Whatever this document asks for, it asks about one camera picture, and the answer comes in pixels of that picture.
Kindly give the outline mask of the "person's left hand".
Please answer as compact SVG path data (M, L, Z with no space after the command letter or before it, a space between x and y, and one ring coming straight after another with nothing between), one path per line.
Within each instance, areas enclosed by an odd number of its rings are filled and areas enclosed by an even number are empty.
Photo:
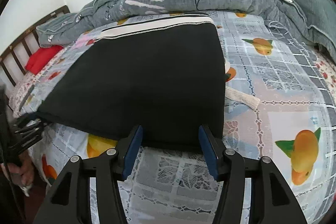
M29 197L34 182L34 166L28 151L19 155L18 164L9 163L7 166L12 182L20 187L26 197Z

